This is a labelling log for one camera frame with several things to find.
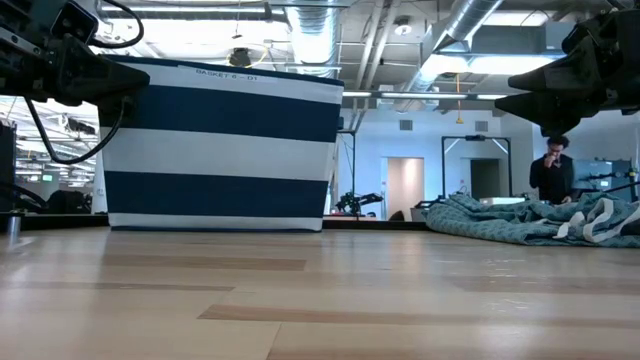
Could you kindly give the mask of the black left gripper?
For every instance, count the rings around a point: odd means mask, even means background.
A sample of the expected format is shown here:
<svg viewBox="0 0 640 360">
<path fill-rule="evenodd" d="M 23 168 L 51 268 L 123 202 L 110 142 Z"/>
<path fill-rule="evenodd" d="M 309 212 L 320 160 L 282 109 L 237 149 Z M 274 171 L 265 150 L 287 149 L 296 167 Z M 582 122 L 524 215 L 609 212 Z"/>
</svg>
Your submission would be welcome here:
<svg viewBox="0 0 640 360">
<path fill-rule="evenodd" d="M 141 70 L 94 54 L 98 19 L 71 0 L 1 0 L 1 93 L 78 106 L 97 103 L 100 121 L 131 117 Z"/>
</svg>

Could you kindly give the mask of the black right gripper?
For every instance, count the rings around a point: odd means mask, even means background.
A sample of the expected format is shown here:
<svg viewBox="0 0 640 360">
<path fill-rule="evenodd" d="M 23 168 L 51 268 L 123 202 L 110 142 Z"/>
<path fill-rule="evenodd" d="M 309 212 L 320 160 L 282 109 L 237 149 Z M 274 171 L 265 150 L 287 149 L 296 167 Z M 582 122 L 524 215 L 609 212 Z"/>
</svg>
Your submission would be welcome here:
<svg viewBox="0 0 640 360">
<path fill-rule="evenodd" d="M 508 79 L 531 92 L 579 92 L 585 100 L 523 93 L 494 101 L 497 109 L 564 135 L 602 110 L 639 111 L 639 8 L 615 8 L 577 23 L 562 42 L 567 55 Z"/>
</svg>

